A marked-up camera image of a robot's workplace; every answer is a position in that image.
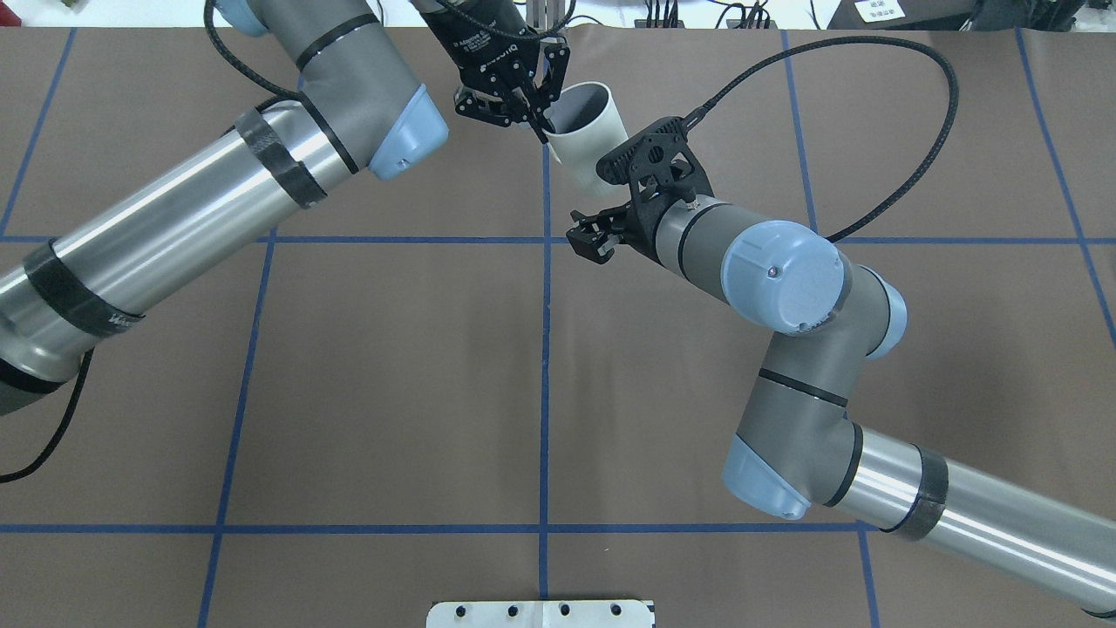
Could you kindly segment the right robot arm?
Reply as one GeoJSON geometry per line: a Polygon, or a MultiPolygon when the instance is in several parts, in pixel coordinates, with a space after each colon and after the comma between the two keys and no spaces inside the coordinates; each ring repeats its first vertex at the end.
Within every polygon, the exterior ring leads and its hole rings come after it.
{"type": "Polygon", "coordinates": [[[1112,521],[848,418],[862,367],[908,326],[877,271],[800,223],[705,194],[645,220],[633,203],[571,220],[577,255],[603,263],[633,247],[771,331],[722,472],[739,501],[790,521],[836,509],[1113,621],[1112,521]]]}

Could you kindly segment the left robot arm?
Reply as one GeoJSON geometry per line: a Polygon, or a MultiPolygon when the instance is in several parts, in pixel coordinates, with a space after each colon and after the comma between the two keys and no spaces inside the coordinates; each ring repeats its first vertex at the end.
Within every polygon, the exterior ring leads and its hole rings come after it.
{"type": "Polygon", "coordinates": [[[271,33],[304,89],[247,110],[196,155],[3,274],[3,414],[79,374],[105,338],[283,219],[367,168],[395,178],[448,124],[365,1],[220,1],[229,25],[271,33]]]}

